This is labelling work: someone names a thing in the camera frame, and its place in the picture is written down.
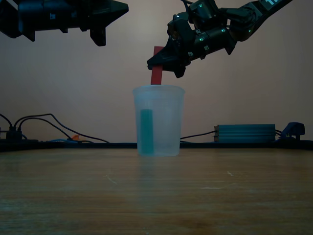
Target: robotic arm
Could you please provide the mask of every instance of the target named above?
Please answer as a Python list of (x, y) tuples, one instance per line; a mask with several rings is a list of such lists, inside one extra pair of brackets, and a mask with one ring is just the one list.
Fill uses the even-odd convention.
[(106, 45), (106, 27), (128, 12), (128, 5), (114, 0), (14, 0), (15, 9), (0, 0), (0, 32), (10, 38), (24, 35), (35, 41), (35, 31), (90, 29), (98, 46)]
[(258, 0), (238, 9), (219, 9), (214, 0), (182, 1), (186, 12), (173, 16), (168, 23), (165, 48), (148, 60), (150, 70), (163, 65), (163, 70), (174, 72), (177, 78), (184, 75), (186, 66), (193, 60), (204, 59), (223, 48), (230, 55), (237, 42), (250, 38), (267, 18), (292, 0)]

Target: power cord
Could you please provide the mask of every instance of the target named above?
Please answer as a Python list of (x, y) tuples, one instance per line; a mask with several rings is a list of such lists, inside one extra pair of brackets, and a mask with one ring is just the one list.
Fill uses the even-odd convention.
[[(9, 133), (10, 131), (0, 131), (0, 133)], [(25, 136), (25, 135), (23, 135), (23, 134), (21, 134), (21, 136), (25, 139), (25, 140), (28, 140), (28, 138)]]
[(191, 4), (193, 4), (193, 2), (190, 2), (190, 1), (187, 1), (187, 0), (181, 0), (181, 1), (184, 3), (186, 11), (188, 12), (188, 5), (187, 4), (191, 5)]
[(64, 140), (64, 139), (57, 139), (57, 140), (52, 140), (52, 141), (47, 141), (49, 142), (65, 142), (65, 143), (94, 143), (92, 141), (69, 141), (69, 140)]
[(206, 136), (206, 135), (209, 135), (209, 134), (212, 134), (212, 133), (215, 133), (215, 132), (216, 132), (216, 131), (211, 131), (211, 132), (204, 133), (204, 134), (182, 137), (182, 138), (180, 138), (180, 139), (181, 139), (181, 140), (184, 140), (184, 139), (193, 138), (193, 137), (197, 137), (197, 136)]
[(27, 121), (27, 120), (32, 120), (32, 119), (35, 119), (35, 120), (41, 120), (41, 121), (45, 121), (46, 123), (49, 123), (51, 126), (53, 126), (54, 128), (58, 129), (59, 131), (61, 131), (64, 135), (66, 135), (66, 137), (68, 137), (70, 140), (72, 139), (67, 133), (65, 133), (63, 130), (61, 130), (59, 127), (57, 127), (56, 125), (52, 124), (50, 121), (47, 121), (45, 119), (42, 119), (42, 118), (38, 118), (38, 117), (29, 117), (29, 118), (26, 118), (24, 119), (21, 123), (20, 123), (20, 126), (18, 128), (18, 130), (21, 130), (22, 129), (22, 124)]
[(9, 123), (10, 127), (12, 127), (12, 123), (5, 115), (0, 114), (0, 117), (3, 117)]
[(281, 135), (282, 135), (282, 132), (279, 131), (279, 130), (275, 130), (275, 133), (276, 133), (276, 135), (278, 135), (278, 136), (281, 136)]
[(80, 136), (83, 136), (83, 137), (86, 137), (86, 138), (90, 138), (90, 139), (93, 139), (93, 140), (103, 141), (103, 142), (105, 142), (105, 143), (110, 143), (110, 142), (108, 142), (108, 141), (106, 141), (106, 140), (103, 140), (103, 139), (100, 139), (100, 138), (96, 138), (96, 137), (92, 137), (92, 136), (87, 136), (87, 135), (81, 134), (81, 133), (79, 133), (79, 132), (77, 132), (77, 131), (74, 131), (74, 130), (72, 130), (72, 129), (66, 127), (66, 126), (64, 126), (62, 123), (60, 123), (60, 121), (59, 121), (53, 114), (41, 114), (41, 115), (31, 115), (31, 116), (22, 117), (22, 118), (20, 118), (19, 120), (17, 120), (17, 121), (15, 122), (14, 127), (16, 127), (16, 126), (18, 125), (18, 123), (19, 123), (21, 120), (23, 120), (23, 119), (26, 119), (26, 118), (33, 118), (33, 117), (34, 117), (34, 118), (37, 118), (37, 117), (44, 117), (44, 116), (52, 116), (53, 119), (56, 120), (56, 122), (57, 122), (60, 126), (62, 126), (63, 128), (65, 128), (65, 129), (67, 129), (67, 130), (69, 130), (69, 131), (71, 131), (71, 132), (73, 132), (73, 133), (75, 133), (75, 134), (77, 134), (77, 135), (80, 135)]

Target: translucent plastic cup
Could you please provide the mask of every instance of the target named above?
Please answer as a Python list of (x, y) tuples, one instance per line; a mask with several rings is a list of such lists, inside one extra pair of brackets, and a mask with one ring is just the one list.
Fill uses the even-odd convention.
[(137, 145), (142, 156), (176, 156), (185, 91), (152, 85), (134, 89)]

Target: red block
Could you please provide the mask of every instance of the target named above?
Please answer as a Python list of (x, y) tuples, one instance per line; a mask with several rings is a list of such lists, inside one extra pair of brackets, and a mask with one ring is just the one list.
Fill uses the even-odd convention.
[[(158, 54), (164, 47), (155, 47), (154, 55)], [(162, 72), (163, 65), (153, 66), (151, 85), (161, 85), (162, 84)]]

